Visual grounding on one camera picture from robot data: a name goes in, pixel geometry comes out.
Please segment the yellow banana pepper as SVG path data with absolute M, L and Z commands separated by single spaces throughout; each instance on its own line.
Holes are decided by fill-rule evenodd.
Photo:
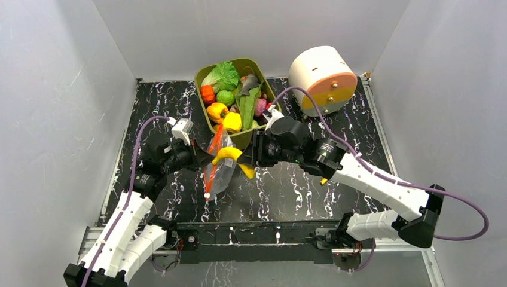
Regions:
M 213 165 L 217 165 L 221 160 L 232 159 L 239 167 L 242 169 L 243 173 L 249 179 L 254 179 L 256 176 L 255 168 L 249 166 L 247 164 L 239 163 L 239 157 L 243 154 L 243 152 L 235 147 L 225 147 L 220 149 L 215 158 L 212 160 Z

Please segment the clear zip top bag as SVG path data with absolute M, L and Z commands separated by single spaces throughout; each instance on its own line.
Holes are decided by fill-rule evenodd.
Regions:
M 206 150 L 213 157 L 223 148 L 236 147 L 222 124 L 217 125 L 215 130 L 216 133 Z M 216 165 L 210 163 L 204 168 L 204 197 L 207 201 L 215 200 L 219 193 L 225 191 L 236 166 L 233 159 L 225 159 Z

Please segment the green leafy vegetable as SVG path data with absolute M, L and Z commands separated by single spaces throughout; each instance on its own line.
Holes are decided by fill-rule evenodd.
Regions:
M 249 95 L 238 96 L 236 95 L 236 104 L 239 107 L 239 112 L 242 119 L 242 131 L 252 128 L 254 120 L 255 104 L 260 96 L 261 88 L 257 87 L 249 91 Z

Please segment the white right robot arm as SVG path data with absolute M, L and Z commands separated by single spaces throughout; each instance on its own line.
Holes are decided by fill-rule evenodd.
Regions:
M 253 130 L 238 163 L 272 167 L 295 163 L 310 175 L 350 186 L 389 207 L 379 213 L 345 214 L 336 230 L 312 234 L 320 249 L 351 248 L 368 239 L 402 239 L 418 248 L 432 246 L 441 213 L 443 195 L 400 185 L 400 180 L 381 179 L 387 173 L 366 164 L 330 138 L 315 139 L 309 129 L 290 117 L 282 117 L 266 129 Z

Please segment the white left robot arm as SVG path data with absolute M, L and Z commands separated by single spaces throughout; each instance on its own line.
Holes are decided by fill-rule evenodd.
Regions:
M 140 235 L 135 236 L 135 231 L 167 185 L 169 174 L 182 169 L 199 171 L 213 158 L 194 139 L 146 146 L 138 159 L 141 165 L 131 177 L 133 186 L 122 193 L 111 220 L 80 263 L 67 266 L 66 285 L 127 286 L 154 251 L 176 246 L 175 223 L 163 216 L 150 220 Z

